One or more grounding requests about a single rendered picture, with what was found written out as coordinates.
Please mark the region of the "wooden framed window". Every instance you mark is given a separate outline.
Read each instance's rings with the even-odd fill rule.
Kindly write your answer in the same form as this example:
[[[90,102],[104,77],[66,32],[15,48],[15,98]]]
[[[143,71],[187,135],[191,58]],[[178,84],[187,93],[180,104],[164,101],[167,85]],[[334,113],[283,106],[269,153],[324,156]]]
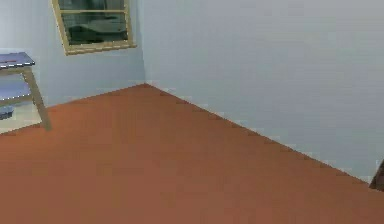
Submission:
[[[130,0],[51,0],[66,56],[135,48]]]

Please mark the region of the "blue topped wooden table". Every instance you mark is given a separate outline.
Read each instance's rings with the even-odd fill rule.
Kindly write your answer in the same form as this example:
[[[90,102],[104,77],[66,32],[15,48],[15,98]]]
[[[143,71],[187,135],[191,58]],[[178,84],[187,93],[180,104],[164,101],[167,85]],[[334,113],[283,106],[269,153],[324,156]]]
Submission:
[[[26,52],[0,54],[0,77],[18,74],[24,81],[23,90],[13,91],[12,95],[4,95],[4,91],[0,90],[0,109],[8,105],[32,101],[41,118],[41,125],[46,130],[51,130],[50,118],[32,71],[34,64],[35,61]]]

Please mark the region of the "small blue grey box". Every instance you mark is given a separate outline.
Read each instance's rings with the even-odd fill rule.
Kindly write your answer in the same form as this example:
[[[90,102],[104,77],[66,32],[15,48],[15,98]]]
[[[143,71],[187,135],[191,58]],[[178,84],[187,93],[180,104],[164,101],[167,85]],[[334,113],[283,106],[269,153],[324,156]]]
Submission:
[[[13,106],[0,107],[0,120],[10,118],[13,115],[13,112],[14,112]]]

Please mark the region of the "dark brown furniture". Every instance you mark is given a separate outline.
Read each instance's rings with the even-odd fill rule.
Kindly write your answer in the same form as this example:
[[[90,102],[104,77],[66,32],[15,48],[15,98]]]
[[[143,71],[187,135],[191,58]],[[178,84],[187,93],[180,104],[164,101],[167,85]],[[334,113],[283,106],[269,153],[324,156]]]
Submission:
[[[382,160],[379,168],[376,171],[369,187],[384,192],[384,159]]]

